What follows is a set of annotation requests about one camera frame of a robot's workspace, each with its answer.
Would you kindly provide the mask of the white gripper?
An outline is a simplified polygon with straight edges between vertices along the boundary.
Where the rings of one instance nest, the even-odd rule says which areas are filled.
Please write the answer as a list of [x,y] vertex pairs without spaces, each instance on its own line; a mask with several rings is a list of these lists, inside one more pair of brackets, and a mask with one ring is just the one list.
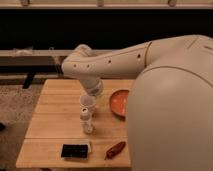
[[99,96],[103,92],[103,82],[100,78],[83,79],[81,83],[90,96]]

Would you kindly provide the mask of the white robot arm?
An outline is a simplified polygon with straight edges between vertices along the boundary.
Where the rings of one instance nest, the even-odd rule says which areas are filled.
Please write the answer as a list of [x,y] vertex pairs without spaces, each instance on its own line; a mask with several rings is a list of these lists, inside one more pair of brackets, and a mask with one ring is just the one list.
[[213,171],[213,38],[152,40],[98,56],[80,45],[62,71],[95,96],[103,78],[134,81],[126,114],[132,171]]

